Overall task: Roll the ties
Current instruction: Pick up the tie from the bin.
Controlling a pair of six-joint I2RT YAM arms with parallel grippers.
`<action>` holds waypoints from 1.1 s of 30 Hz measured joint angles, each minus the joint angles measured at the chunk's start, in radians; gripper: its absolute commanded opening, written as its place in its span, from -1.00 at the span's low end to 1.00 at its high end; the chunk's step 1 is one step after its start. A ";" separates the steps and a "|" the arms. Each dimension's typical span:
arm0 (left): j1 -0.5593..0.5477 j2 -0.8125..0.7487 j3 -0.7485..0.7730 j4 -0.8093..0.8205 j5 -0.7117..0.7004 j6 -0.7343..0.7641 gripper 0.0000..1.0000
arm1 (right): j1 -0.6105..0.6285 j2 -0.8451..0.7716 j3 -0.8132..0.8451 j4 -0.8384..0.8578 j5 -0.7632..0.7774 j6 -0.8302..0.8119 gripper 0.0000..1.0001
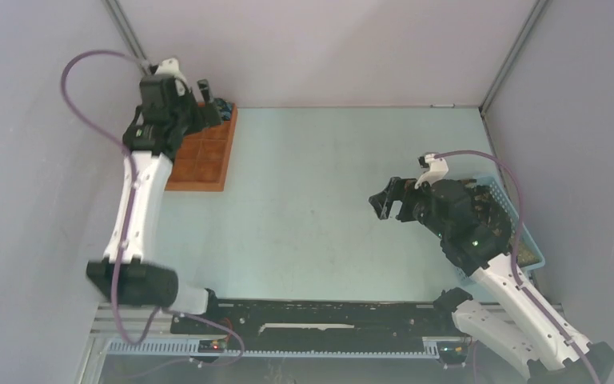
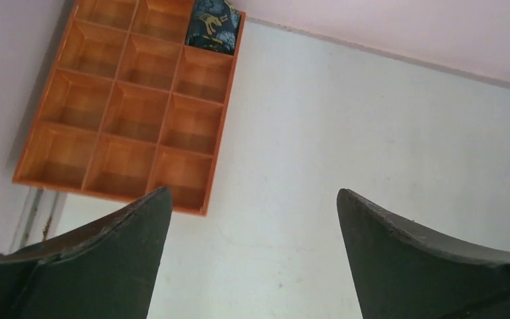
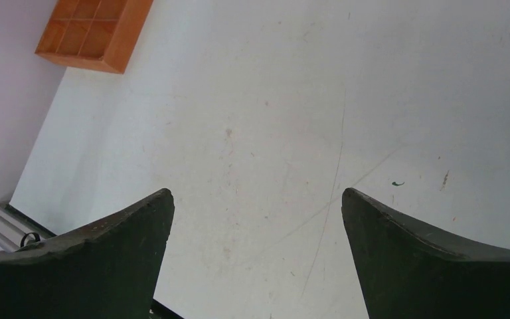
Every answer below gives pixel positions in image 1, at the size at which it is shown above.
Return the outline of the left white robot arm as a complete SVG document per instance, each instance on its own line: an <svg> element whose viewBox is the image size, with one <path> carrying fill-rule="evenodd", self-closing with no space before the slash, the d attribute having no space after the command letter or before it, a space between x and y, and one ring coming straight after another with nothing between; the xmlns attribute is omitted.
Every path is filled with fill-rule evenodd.
<svg viewBox="0 0 614 384"><path fill-rule="evenodd" d="M141 103L122 135L127 155L114 232L102 260L89 262L87 278L114 306L152 306L190 313L202 333L219 327L214 292L187 282L175 262L156 250L158 217L166 184L185 136L210 127L204 109L213 105L209 83L198 82L199 105L177 58L150 67L139 83Z"/></svg>

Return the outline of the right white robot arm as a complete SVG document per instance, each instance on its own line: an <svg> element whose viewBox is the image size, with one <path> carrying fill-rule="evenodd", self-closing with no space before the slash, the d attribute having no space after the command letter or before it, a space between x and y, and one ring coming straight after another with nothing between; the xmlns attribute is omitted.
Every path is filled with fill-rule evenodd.
<svg viewBox="0 0 614 384"><path fill-rule="evenodd" d="M433 303L433 324L442 334L458 330L475 338L515 368L528 383L605 383L614 349L593 342L566 320L519 267L524 225L509 214L489 218L488 203L466 181L448 178L446 154L418 160L417 178L390 178L369 198L380 220L395 203L400 222L416 222L435 234L445 257L492 295L509 321L490 317L461 288Z"/></svg>

